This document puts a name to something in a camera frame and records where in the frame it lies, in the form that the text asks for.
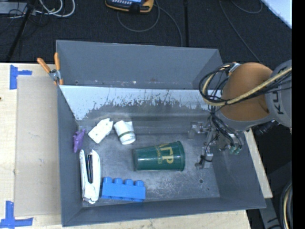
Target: gray bin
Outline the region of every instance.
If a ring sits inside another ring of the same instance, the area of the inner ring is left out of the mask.
[[[194,166],[206,134],[190,140],[187,132],[209,116],[198,83],[222,64],[217,49],[59,40],[56,52],[65,83],[57,91],[63,226],[265,208],[244,136],[239,155],[215,146],[209,168]],[[122,145],[114,130],[99,144],[91,140],[88,132],[106,117],[132,120],[136,141]],[[80,128],[84,151],[100,155],[102,178],[142,180],[144,202],[82,200],[72,138]],[[174,141],[184,146],[182,172],[134,171],[133,149]]]

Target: white stapler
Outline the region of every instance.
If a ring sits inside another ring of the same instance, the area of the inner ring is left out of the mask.
[[[101,186],[101,162],[100,156],[94,150],[85,157],[84,150],[80,150],[81,164],[81,188],[82,198],[94,204],[100,195]]]

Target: wooden table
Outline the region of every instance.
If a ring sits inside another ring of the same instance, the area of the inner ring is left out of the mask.
[[[35,76],[46,76],[46,72],[38,64],[26,63],[0,63],[0,219],[5,216],[5,201],[14,201],[15,184],[15,154],[16,154],[16,119],[17,119],[17,92],[10,90],[10,65],[18,67],[18,70],[31,70]],[[257,150],[253,133],[245,133],[248,146],[258,174],[263,195],[271,198],[272,192],[264,171],[263,163]],[[32,228],[62,228],[61,215],[37,215],[33,216]],[[177,229],[177,228],[209,228],[209,229],[250,229],[250,224],[245,210],[215,212],[199,215],[179,216],[162,219],[145,219],[138,221],[116,222],[100,225],[91,225],[90,228],[111,229]]]

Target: purple toy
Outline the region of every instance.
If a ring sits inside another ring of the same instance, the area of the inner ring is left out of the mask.
[[[85,129],[82,129],[81,131],[77,131],[73,135],[73,141],[74,141],[74,146],[73,146],[73,152],[76,153],[78,149],[81,149],[82,142],[84,140],[84,135],[85,135]]]

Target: green cup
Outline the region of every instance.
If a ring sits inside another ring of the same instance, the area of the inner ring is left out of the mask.
[[[134,169],[179,170],[185,166],[184,149],[180,141],[133,150]]]

